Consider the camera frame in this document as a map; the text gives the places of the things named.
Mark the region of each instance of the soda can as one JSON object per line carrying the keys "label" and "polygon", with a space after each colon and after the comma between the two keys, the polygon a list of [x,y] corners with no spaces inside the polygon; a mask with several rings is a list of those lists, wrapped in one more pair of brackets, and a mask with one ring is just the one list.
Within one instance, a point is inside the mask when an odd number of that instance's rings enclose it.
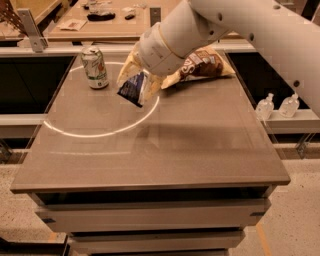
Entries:
{"label": "soda can", "polygon": [[102,89],[109,84],[103,55],[98,47],[84,48],[81,53],[81,61],[92,89]]}

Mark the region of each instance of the dark blue package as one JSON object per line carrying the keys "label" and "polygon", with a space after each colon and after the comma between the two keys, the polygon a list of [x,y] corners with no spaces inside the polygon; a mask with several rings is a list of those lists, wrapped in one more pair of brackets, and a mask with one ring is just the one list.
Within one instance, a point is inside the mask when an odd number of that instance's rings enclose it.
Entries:
{"label": "dark blue package", "polygon": [[142,93],[144,89],[144,84],[145,74],[144,72],[140,72],[139,74],[129,78],[120,87],[118,94],[141,108],[141,102],[143,102]]}

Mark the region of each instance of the small package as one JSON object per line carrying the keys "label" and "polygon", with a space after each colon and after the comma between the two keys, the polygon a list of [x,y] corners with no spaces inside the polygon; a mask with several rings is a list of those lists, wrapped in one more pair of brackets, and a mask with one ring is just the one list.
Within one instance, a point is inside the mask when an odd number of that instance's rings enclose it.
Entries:
{"label": "small package", "polygon": [[84,26],[84,24],[86,24],[86,22],[86,20],[70,19],[62,23],[59,28],[62,30],[79,31]]}
{"label": "small package", "polygon": [[138,107],[142,107],[143,92],[145,90],[148,78],[144,72],[129,78],[119,89],[118,94],[129,100]]}

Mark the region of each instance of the floor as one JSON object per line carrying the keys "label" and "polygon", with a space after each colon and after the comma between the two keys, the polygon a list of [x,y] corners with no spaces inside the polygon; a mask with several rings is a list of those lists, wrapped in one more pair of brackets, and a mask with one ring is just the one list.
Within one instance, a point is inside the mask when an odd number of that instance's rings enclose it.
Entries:
{"label": "floor", "polygon": [[[246,237],[229,250],[230,256],[319,255],[320,158],[292,158],[283,160],[291,183],[273,192],[269,211],[257,226],[246,228]],[[0,237],[10,242],[63,243],[65,234],[53,233],[38,219],[36,205],[27,195],[10,192],[18,170],[18,164],[0,166]]]}

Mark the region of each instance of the background table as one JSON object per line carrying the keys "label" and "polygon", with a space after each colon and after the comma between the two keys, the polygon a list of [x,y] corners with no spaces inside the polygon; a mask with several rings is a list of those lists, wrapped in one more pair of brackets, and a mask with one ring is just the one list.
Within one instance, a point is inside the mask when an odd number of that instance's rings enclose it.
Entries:
{"label": "background table", "polygon": [[[15,0],[12,1],[12,7],[17,10],[19,8],[29,8],[36,24],[43,21],[62,0]],[[0,23],[0,40],[21,40],[19,32],[14,30],[12,26]]]}
{"label": "background table", "polygon": [[[180,2],[180,0],[117,0],[111,1],[110,7],[116,14],[115,19],[109,21],[88,21],[80,31],[60,30],[59,25],[69,19],[87,20],[88,10],[82,7],[87,1],[79,0],[57,26],[49,33],[49,41],[105,41],[105,40],[133,40],[139,39],[140,35],[150,27],[150,8],[161,8],[161,19]],[[146,3],[145,9],[136,8],[136,17],[125,20],[127,15],[122,9],[133,7],[136,4]]]}

